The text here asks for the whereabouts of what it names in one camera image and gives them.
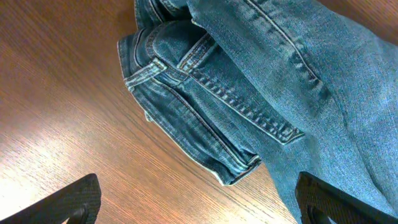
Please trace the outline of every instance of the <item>blue jeans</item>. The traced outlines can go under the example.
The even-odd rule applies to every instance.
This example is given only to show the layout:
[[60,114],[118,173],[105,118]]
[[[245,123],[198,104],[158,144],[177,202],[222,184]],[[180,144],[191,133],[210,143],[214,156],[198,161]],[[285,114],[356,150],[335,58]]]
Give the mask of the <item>blue jeans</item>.
[[126,86],[223,185],[263,162],[298,222],[300,171],[397,216],[397,47],[310,0],[136,0],[136,19]]

